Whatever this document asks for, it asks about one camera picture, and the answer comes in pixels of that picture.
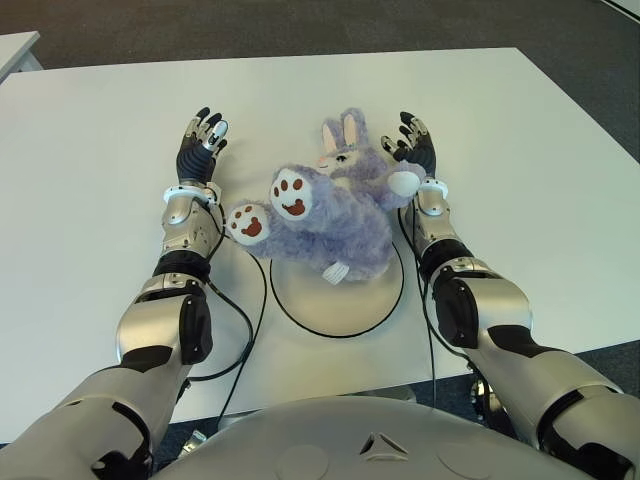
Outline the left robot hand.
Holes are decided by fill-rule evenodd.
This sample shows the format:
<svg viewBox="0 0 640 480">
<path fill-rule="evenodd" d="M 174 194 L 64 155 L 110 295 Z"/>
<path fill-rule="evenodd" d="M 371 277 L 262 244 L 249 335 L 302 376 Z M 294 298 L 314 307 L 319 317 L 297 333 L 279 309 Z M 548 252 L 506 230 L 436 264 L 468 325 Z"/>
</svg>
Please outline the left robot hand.
<svg viewBox="0 0 640 480">
<path fill-rule="evenodd" d="M 220 112 L 200 109 L 189 121 L 176 156 L 176 172 L 181 184 L 207 184 L 221 151 L 226 147 L 229 124 Z"/>
</svg>

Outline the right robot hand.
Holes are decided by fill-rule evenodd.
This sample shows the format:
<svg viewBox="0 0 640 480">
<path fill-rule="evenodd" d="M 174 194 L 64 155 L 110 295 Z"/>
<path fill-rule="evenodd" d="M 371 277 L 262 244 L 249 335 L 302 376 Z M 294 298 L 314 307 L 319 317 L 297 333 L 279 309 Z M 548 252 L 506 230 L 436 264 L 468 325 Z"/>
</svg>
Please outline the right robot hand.
<svg viewBox="0 0 640 480">
<path fill-rule="evenodd" d="M 420 165 L 429 178 L 434 178 L 436 173 L 436 150 L 431 134 L 422 122 L 414 114 L 401 111 L 401 124 L 399 132 L 405 140 L 392 140 L 388 136 L 381 137 L 381 146 L 398 162 L 406 160 L 409 163 Z"/>
</svg>

